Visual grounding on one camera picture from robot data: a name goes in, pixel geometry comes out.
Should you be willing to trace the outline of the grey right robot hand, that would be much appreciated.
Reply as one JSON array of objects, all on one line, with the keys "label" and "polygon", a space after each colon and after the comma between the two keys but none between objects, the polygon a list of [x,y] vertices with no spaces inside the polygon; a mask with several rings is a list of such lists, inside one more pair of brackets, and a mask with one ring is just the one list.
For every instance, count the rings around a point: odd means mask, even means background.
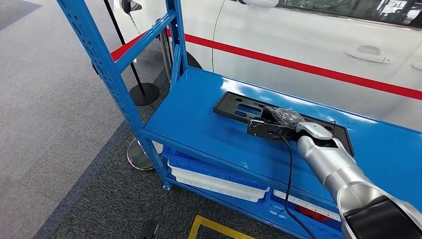
[{"label": "grey right robot hand", "polygon": [[292,109],[272,106],[263,108],[262,118],[287,127],[294,127],[296,124],[306,121],[298,112]]}]

